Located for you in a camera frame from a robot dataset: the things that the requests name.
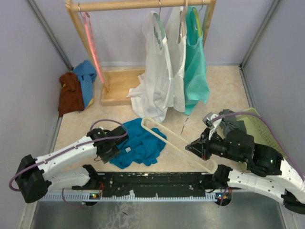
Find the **wooden clothing rack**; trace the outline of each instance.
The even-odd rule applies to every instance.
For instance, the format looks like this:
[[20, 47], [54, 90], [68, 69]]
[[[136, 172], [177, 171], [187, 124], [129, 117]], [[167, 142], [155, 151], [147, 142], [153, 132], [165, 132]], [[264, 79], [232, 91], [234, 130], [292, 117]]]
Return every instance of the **wooden clothing rack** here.
[[[185, 6], [185, 0], [127, 0], [127, 1], [109, 1], [109, 2], [90, 2], [90, 3], [73, 3], [72, 0], [66, 0], [66, 9], [71, 20], [79, 34], [83, 45], [90, 57], [92, 63], [93, 55], [86, 37], [84, 25], [79, 16], [79, 12], [105, 11], [105, 10], [127, 10], [143, 8], [159, 8]], [[203, 44], [209, 31], [216, 0], [188, 0], [189, 6], [207, 5], [202, 30]], [[104, 72], [104, 84], [102, 90], [102, 105], [127, 105], [131, 104], [131, 99], [126, 98], [129, 89], [139, 85], [138, 75], [145, 72], [145, 68], [136, 68], [128, 70], [111, 70]]]

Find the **gray floor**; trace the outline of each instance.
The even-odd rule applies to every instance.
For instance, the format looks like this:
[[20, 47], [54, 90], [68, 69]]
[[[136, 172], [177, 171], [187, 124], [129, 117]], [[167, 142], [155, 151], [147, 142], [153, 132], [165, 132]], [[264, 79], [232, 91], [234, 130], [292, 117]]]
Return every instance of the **gray floor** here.
[[73, 208], [40, 202], [31, 229], [284, 229], [278, 203], [235, 192], [227, 207], [213, 202], [101, 202]]

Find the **gray cloth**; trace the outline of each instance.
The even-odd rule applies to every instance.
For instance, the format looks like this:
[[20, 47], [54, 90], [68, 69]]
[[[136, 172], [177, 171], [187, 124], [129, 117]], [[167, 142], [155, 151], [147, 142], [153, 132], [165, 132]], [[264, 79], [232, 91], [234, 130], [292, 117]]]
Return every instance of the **gray cloth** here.
[[[225, 110], [221, 111], [219, 113], [219, 115], [225, 115], [225, 114], [229, 114], [232, 112], [233, 111], [231, 111], [229, 109], [225, 109]], [[246, 129], [246, 126], [244, 125], [244, 121], [242, 121], [242, 120], [238, 121], [236, 119], [236, 116], [230, 116], [230, 117], [223, 118], [219, 126], [224, 130], [225, 137], [227, 137], [227, 134], [234, 128], [241, 129], [242, 131], [247, 133], [247, 129]]]

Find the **teal shirt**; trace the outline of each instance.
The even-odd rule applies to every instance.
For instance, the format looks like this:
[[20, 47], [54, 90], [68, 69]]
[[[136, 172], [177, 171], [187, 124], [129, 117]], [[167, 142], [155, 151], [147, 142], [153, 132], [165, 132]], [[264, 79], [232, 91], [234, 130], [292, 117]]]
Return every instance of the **teal shirt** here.
[[206, 103], [210, 94], [206, 82], [206, 63], [203, 54], [203, 36], [198, 35], [192, 7], [186, 15], [186, 60], [184, 68], [185, 112], [190, 115], [199, 101]]

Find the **table surface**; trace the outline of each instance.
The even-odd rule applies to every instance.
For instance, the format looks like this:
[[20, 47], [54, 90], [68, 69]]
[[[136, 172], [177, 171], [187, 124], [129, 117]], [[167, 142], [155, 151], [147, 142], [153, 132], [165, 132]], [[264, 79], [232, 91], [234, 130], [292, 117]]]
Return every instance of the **table surface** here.
[[[249, 107], [238, 66], [207, 66], [207, 82], [210, 87], [210, 97], [207, 104], [199, 102], [190, 116], [177, 112], [171, 107], [168, 109], [166, 119], [162, 123], [162, 125], [173, 132], [180, 134], [186, 118], [189, 117], [182, 133], [182, 137], [189, 142], [199, 138], [201, 132], [206, 128], [202, 119], [209, 112], [218, 113], [223, 109], [240, 111]], [[137, 118], [131, 105], [102, 106], [100, 103], [101, 90], [102, 85], [97, 80], [94, 84], [94, 104], [80, 113], [72, 112], [63, 116], [55, 150], [72, 144], [85, 136], [89, 131], [91, 124], [99, 119], [114, 119], [121, 123], [125, 123]], [[103, 128], [109, 130], [114, 129], [117, 126], [117, 124], [114, 123], [104, 122], [97, 124], [97, 127], [101, 125]], [[178, 139], [169, 135], [167, 136], [170, 142], [173, 142], [181, 149], [184, 148], [184, 145], [179, 145]], [[184, 152], [188, 153], [194, 160], [204, 166], [212, 166], [211, 162], [204, 162], [192, 153], [187, 151]], [[95, 162], [93, 160], [94, 158], [95, 157], [84, 158], [65, 169], [79, 168], [82, 165], [91, 164], [97, 171], [204, 172], [204, 169], [194, 163], [192, 159], [189, 159], [169, 145], [166, 145], [164, 150], [160, 153], [160, 156], [157, 158], [158, 163], [149, 167], [144, 164], [133, 162], [129, 167], [122, 170], [110, 163], [104, 164], [102, 161]], [[239, 168], [239, 164], [236, 162], [214, 155], [211, 158], [213, 158], [217, 164]]]

